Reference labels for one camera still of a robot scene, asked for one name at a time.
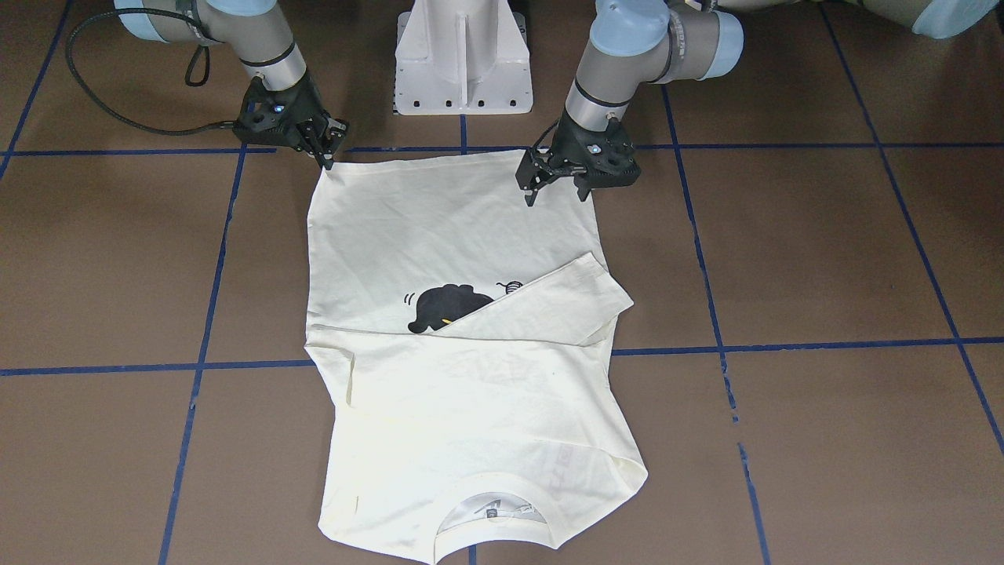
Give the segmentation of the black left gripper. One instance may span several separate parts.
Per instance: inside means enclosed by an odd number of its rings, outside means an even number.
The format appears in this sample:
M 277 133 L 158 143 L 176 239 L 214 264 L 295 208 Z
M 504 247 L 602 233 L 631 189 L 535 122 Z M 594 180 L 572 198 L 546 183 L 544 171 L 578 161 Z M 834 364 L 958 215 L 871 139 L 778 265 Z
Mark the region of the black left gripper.
M 556 122 L 556 131 L 547 151 L 524 151 L 515 172 L 525 203 L 533 207 L 539 191 L 562 177 L 577 186 L 580 202 L 593 189 L 628 187 L 641 176 L 635 161 L 635 146 L 618 118 L 607 119 L 602 131 L 580 126 L 568 111 Z

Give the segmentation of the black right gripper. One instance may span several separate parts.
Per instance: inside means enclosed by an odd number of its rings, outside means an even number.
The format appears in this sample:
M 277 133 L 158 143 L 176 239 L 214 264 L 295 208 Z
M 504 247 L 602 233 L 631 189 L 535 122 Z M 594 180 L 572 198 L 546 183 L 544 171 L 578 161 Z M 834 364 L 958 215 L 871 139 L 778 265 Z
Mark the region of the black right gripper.
M 313 154 L 324 170 L 333 168 L 334 154 L 348 131 L 347 122 L 331 118 L 324 110 L 311 75 L 283 90 L 268 89 L 264 80 L 255 76 L 233 125 L 240 142 L 305 151 Z

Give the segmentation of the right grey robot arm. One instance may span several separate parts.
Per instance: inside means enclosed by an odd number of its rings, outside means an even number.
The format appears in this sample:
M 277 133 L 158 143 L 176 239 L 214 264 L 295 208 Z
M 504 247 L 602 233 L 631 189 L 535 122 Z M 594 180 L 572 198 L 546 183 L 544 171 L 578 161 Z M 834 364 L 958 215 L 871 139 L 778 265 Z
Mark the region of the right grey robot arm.
M 240 114 L 230 124 L 244 144 L 288 147 L 329 170 L 348 124 L 331 118 L 276 1 L 115 1 L 118 18 L 149 42 L 228 44 L 246 69 Z

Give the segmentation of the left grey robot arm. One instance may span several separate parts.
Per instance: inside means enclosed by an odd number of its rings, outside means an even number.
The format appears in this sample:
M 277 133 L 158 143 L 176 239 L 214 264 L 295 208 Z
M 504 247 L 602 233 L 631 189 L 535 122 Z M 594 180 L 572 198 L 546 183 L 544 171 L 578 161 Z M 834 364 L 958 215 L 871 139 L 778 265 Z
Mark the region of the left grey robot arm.
M 641 166 L 623 117 L 640 85 L 727 75 L 744 50 L 740 12 L 769 1 L 598 1 L 589 39 L 562 115 L 522 153 L 512 178 L 533 206 L 546 186 L 567 178 L 580 201 L 628 187 Z

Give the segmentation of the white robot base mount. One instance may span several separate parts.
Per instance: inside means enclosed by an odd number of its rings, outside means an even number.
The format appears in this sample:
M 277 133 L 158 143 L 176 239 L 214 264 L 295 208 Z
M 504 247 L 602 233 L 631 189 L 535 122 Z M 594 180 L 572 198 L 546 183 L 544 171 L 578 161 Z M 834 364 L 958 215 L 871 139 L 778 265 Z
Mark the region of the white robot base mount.
M 507 1 L 416 1 L 397 19 L 394 109 L 517 115 L 534 97 L 525 18 Z

